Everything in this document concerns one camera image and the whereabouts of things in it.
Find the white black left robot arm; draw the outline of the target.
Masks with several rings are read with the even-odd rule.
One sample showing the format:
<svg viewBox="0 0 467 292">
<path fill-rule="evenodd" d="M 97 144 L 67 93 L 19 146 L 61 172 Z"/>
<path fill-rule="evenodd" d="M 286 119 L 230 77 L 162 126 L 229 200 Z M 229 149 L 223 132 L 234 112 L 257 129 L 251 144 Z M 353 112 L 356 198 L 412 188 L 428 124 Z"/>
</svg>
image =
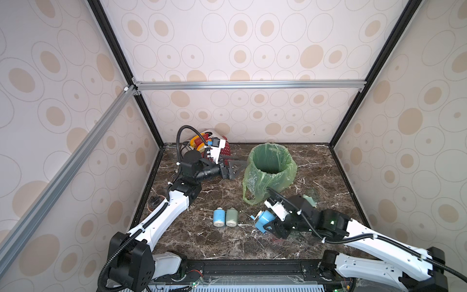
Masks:
<svg viewBox="0 0 467 292">
<path fill-rule="evenodd" d="M 186 258 L 177 252 L 153 254 L 163 233 L 196 200 L 202 190 L 203 181 L 221 177 L 234 180 L 248 162 L 233 156 L 223 155 L 226 146 L 222 137 L 212 142 L 202 138 L 204 153 L 196 149 L 181 151 L 180 137 L 185 129 L 202 138 L 202 134 L 189 125 L 183 125 L 176 135 L 178 172 L 169 182 L 167 194 L 162 202 L 127 233 L 116 233 L 109 243 L 108 259 L 97 280 L 98 291 L 119 292 L 130 289 L 144 291 L 154 279 L 171 276 L 176 281 L 186 277 Z"/>
</svg>

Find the mint green pencil sharpener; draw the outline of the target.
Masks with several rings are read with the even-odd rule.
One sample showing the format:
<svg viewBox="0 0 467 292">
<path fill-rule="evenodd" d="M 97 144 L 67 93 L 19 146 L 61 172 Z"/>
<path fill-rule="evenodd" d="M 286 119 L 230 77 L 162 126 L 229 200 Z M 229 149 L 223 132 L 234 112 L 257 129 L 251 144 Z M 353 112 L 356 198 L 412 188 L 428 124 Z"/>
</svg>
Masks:
<svg viewBox="0 0 467 292">
<path fill-rule="evenodd" d="M 314 201 L 314 199 L 312 197 L 309 197 L 307 195 L 304 195 L 303 198 L 312 206 L 312 207 L 316 207 L 316 202 Z"/>
</svg>

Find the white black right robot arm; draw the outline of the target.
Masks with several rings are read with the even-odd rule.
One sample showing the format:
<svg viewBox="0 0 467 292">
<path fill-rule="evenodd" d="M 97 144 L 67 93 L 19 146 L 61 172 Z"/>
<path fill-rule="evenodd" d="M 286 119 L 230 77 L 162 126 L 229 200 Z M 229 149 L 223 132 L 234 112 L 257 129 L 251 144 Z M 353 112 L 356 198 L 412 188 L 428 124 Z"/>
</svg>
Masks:
<svg viewBox="0 0 467 292">
<path fill-rule="evenodd" d="M 404 292 L 446 292 L 447 273 L 467 279 L 446 265 L 445 253 L 439 248 L 401 243 L 336 210 L 317 210 L 300 195 L 287 198 L 271 187 L 266 190 L 265 205 L 273 211 L 274 220 L 263 226 L 265 231 L 282 239 L 293 231 L 309 232 L 324 244 L 350 246 L 372 256 L 363 259 L 326 250 L 318 266 L 325 279 L 364 279 Z"/>
</svg>

